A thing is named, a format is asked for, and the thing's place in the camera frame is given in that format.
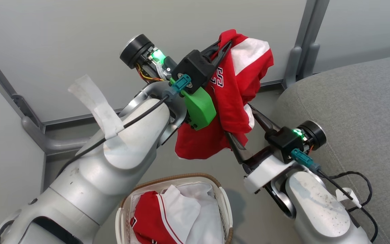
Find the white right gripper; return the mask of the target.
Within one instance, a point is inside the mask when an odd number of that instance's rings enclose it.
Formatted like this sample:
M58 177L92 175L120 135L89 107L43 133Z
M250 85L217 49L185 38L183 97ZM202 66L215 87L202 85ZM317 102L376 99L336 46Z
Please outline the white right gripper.
M266 117L254 106L249 104L252 115L255 121L263 128L265 132L279 131L280 127L277 126L272 120ZM282 162L274 155L270 155L262 160L257 160L230 132L226 132L225 136L229 142L230 148L240 165L244 165L250 172L247 173L246 178L243 180L243 185L249 193L255 193L265 185L281 185L288 179L288 174L294 170L298 163L292 160L288 163Z

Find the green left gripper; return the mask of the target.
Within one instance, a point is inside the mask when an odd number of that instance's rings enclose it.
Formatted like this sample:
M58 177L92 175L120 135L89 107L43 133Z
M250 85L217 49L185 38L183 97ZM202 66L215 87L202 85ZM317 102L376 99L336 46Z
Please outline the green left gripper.
M211 57L215 54L215 57L212 59L212 64L215 67L220 65L232 47L232 40L226 42L222 47L220 43L220 40L218 40L201 51L201 54L206 57ZM189 125L196 131L210 125L216 116L216 110L209 93L200 87L193 94L183 90L183 95L190 120Z

